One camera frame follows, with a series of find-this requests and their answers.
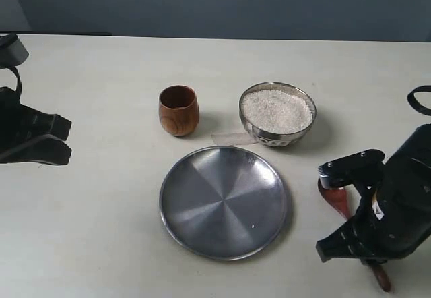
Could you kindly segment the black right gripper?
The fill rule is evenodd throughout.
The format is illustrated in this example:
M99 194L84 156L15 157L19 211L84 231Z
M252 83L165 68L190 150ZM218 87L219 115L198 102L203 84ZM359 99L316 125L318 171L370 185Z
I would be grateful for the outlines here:
M321 261L389 260L413 253L430 236L430 125L418 127L383 161L380 181L354 187L361 195L356 215L317 241Z

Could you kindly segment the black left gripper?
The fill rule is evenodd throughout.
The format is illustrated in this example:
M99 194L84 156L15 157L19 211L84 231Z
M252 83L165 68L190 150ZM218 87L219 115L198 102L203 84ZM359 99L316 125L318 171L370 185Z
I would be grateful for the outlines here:
M64 141L71 125L63 116L21 104L14 90L1 87L1 164L67 165L72 149Z

